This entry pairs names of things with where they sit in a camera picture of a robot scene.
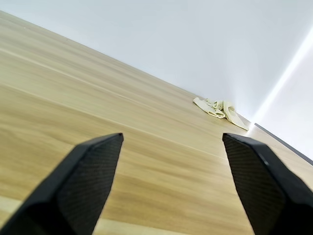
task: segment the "black textured pad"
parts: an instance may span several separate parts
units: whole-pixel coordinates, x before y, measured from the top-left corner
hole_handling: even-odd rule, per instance
[[[313,193],[303,181],[267,145],[234,134],[224,134],[223,141],[255,234],[313,234]]]
[[[111,190],[122,142],[120,133],[77,145],[0,235],[92,234]]]

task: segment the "light strip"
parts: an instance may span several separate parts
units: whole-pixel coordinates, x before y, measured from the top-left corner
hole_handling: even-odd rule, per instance
[[[278,95],[279,91],[282,89],[284,84],[287,82],[287,80],[290,78],[292,72],[297,68],[299,63],[302,61],[304,56],[307,54],[309,49],[313,45],[313,28],[311,28],[310,32],[308,33],[307,37],[305,38],[304,42],[302,43],[301,47],[293,57],[292,61],[288,65],[287,69],[279,79],[279,81],[276,83],[273,90],[270,92],[270,94],[267,96],[261,107],[258,109],[256,114],[254,115],[251,124],[249,126],[249,132],[253,129],[255,126],[254,124],[256,122],[259,122],[265,115],[266,111],[269,109],[270,105],[273,103],[274,99]]]

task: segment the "wood grain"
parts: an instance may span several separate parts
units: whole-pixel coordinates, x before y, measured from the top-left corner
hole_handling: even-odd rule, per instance
[[[1,12],[0,223],[75,144],[113,132],[125,142],[97,235],[253,234],[223,132],[267,143],[313,188],[310,164],[257,127],[205,114],[194,97]]]

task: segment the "crumpled cloth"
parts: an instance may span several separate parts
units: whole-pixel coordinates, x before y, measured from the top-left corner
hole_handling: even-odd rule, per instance
[[[245,130],[249,128],[238,117],[234,106],[228,101],[218,100],[210,101],[209,99],[199,99],[196,97],[193,102],[206,113],[216,118],[227,118],[228,121]]]

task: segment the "beige cloth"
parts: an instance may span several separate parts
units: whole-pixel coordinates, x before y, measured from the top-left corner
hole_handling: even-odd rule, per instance
[[[217,117],[217,118],[227,118],[228,121],[239,126],[245,130],[249,128],[243,123],[243,121],[238,117],[234,106],[228,101],[215,101],[212,102],[209,99],[199,99],[196,97],[193,102],[201,108],[206,113]]]

